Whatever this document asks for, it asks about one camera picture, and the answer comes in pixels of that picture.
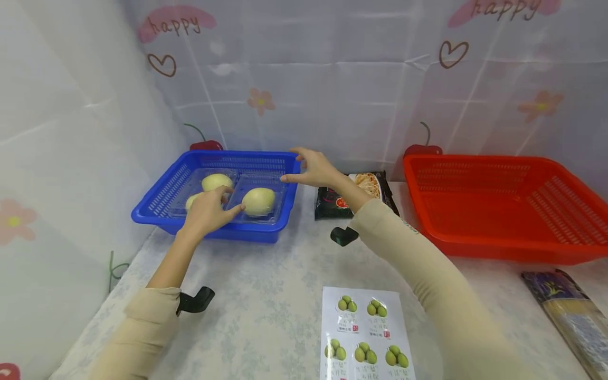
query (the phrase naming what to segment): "red plastic basket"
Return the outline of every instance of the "red plastic basket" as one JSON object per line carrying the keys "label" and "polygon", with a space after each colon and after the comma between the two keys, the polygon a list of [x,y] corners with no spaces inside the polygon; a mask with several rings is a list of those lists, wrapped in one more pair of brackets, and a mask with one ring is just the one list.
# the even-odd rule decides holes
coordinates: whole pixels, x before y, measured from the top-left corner
{"label": "red plastic basket", "polygon": [[420,232],[446,255],[578,264],[608,256],[608,205],[555,161],[403,159]]}

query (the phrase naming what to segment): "green stem decoration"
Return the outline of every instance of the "green stem decoration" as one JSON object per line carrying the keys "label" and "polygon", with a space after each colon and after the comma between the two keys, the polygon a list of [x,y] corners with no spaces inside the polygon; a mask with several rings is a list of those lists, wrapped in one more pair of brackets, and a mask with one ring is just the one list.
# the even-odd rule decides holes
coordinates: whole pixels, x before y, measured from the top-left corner
{"label": "green stem decoration", "polygon": [[112,291],[112,279],[115,280],[120,280],[121,277],[118,277],[114,274],[114,271],[118,268],[121,268],[123,266],[129,267],[128,263],[122,263],[119,264],[115,267],[112,268],[112,265],[114,264],[114,251],[110,252],[110,265],[109,265],[109,270],[110,270],[110,281],[108,282],[108,294]]}
{"label": "green stem decoration", "polygon": [[424,146],[428,147],[429,142],[430,142],[430,128],[428,125],[426,125],[425,122],[420,122],[420,124],[424,125],[424,127],[426,128],[427,135],[426,135],[426,144]]}
{"label": "green stem decoration", "polygon": [[194,126],[194,125],[192,125],[192,124],[186,124],[186,123],[184,123],[184,125],[187,125],[187,126],[189,126],[189,127],[192,127],[192,128],[194,128],[194,129],[196,129],[196,130],[198,131],[198,133],[200,133],[200,134],[201,134],[202,141],[203,141],[203,142],[207,141],[207,140],[205,139],[205,135],[203,135],[203,133],[201,132],[201,130],[200,130],[200,129],[198,129],[197,127],[195,127],[195,126]]}

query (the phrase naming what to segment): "hand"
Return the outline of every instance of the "hand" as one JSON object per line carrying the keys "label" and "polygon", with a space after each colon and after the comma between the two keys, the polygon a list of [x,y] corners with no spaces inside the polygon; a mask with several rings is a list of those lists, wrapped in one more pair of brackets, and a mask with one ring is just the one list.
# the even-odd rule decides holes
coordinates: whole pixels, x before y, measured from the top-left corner
{"label": "hand", "polygon": [[289,151],[298,154],[296,160],[304,161],[302,168],[305,168],[306,172],[303,174],[286,174],[281,177],[283,182],[296,182],[316,187],[334,187],[338,181],[345,177],[338,169],[334,168],[321,152],[301,147],[292,148]]}
{"label": "hand", "polygon": [[222,209],[222,203],[225,202],[224,194],[233,191],[227,186],[220,186],[210,192],[201,193],[188,211],[181,231],[201,241],[209,233],[233,220],[238,213],[245,209],[243,204],[227,211]]}

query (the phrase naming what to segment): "black snack bag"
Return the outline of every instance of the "black snack bag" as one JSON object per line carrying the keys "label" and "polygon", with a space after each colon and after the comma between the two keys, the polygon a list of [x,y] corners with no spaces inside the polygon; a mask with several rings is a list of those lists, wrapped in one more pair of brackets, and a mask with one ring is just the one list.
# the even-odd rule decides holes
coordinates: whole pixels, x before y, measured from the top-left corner
{"label": "black snack bag", "polygon": [[[389,183],[386,181],[386,172],[374,171],[371,173],[349,174],[348,177],[369,195],[384,202],[399,216],[399,211],[393,201],[393,192],[390,191]],[[352,218],[353,212],[340,194],[336,193],[332,188],[319,187],[317,203],[314,208],[315,220]]]}

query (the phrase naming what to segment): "pink cloud print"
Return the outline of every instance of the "pink cloud print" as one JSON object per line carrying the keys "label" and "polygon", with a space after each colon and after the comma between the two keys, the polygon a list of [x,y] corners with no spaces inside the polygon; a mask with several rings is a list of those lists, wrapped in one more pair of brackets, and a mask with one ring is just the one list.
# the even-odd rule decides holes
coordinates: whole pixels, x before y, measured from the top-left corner
{"label": "pink cloud print", "polygon": [[147,44],[162,33],[171,33],[178,37],[180,33],[201,34],[201,27],[213,29],[217,25],[215,18],[202,9],[190,5],[169,5],[150,12],[138,28],[137,37],[142,44]]}
{"label": "pink cloud print", "polygon": [[469,0],[447,22],[448,28],[457,28],[473,19],[477,15],[487,15],[508,12],[509,15],[522,12],[526,8],[539,12],[545,16],[551,15],[559,10],[562,0]]}

